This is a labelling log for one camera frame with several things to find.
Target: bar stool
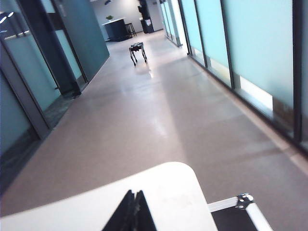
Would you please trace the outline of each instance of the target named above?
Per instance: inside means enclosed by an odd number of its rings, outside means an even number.
[[[132,37],[133,36],[137,36],[137,33],[135,31],[135,28],[133,26],[133,23],[128,23],[128,24],[125,24],[126,26],[126,30],[128,32],[128,34]]]

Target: black object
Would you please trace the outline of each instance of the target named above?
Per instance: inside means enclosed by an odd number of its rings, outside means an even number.
[[[105,29],[108,33],[109,41],[120,42],[131,38],[131,35],[126,30],[124,19],[105,24]]]
[[[157,231],[143,192],[129,190],[102,231]]]
[[[147,25],[146,20],[140,20],[140,22],[141,22],[141,25],[142,25],[142,28],[143,28],[143,31],[144,31],[145,34],[154,32],[152,21],[151,21],[151,24],[149,26]]]
[[[245,192],[243,194],[240,194],[237,196],[237,204],[236,208],[239,208],[241,210],[245,210],[247,206],[249,206],[251,203],[254,203],[254,198],[249,193]]]
[[[219,231],[257,231],[246,210],[229,207],[212,212]]]
[[[144,51],[144,47],[143,47],[143,42],[134,43],[133,45],[130,46],[130,48],[129,48],[129,53],[130,53],[130,58],[132,59],[132,61],[133,61],[133,63],[134,63],[135,66],[136,66],[136,63],[137,63],[138,61],[137,61],[137,59],[136,59],[136,56],[135,56],[135,54],[134,54],[134,51],[136,52],[136,51],[139,51],[139,50],[141,50],[141,52],[142,52],[142,56],[143,56],[143,58],[144,58],[144,61],[147,62],[147,59],[148,59],[148,58],[146,57],[146,55],[145,55],[145,51]]]
[[[128,34],[130,35],[131,38],[132,38],[132,36],[137,36],[137,33],[136,33],[135,28],[133,26],[133,23],[125,24],[125,26],[126,26],[126,30],[127,30]]]

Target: wall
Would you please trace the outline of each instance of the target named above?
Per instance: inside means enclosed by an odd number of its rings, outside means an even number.
[[[88,0],[55,2],[86,77],[91,80],[109,57],[91,4]]]
[[[148,11],[150,13],[154,31],[163,29],[163,23],[158,9],[159,5],[157,4],[156,0],[146,0],[146,3],[148,6]]]
[[[91,2],[105,40],[108,39],[108,35],[102,24],[108,22],[106,17],[109,15],[112,15],[114,19],[125,17],[125,23],[133,23],[136,32],[143,31],[139,20],[141,13],[138,11],[140,5],[138,0],[113,0],[108,5],[105,5],[105,2],[106,0]]]

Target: stool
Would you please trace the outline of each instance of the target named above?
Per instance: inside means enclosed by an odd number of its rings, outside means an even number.
[[[144,47],[143,47],[143,42],[134,43],[134,44],[132,44],[132,45],[129,47],[130,58],[132,59],[132,61],[133,61],[133,63],[134,63],[135,66],[136,66],[136,63],[137,63],[138,61],[137,61],[137,59],[136,59],[136,56],[135,56],[135,54],[134,54],[134,51],[136,52],[136,51],[139,51],[139,50],[141,50],[142,56],[143,56],[143,58],[144,58],[144,61],[146,62],[146,61],[147,61],[147,57],[146,57],[146,55],[145,55],[145,51],[144,51]]]
[[[133,23],[125,24],[125,27],[126,27],[128,34],[130,35],[130,37],[132,37],[132,35],[137,36],[137,33],[136,33],[135,28],[133,26]]]

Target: gray floor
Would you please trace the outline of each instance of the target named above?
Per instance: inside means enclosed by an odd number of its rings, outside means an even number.
[[[128,46],[143,41],[137,67]],[[275,230],[308,230],[305,159],[163,32],[109,43],[110,59],[2,198],[2,215],[163,162],[196,172],[209,203],[250,192]]]

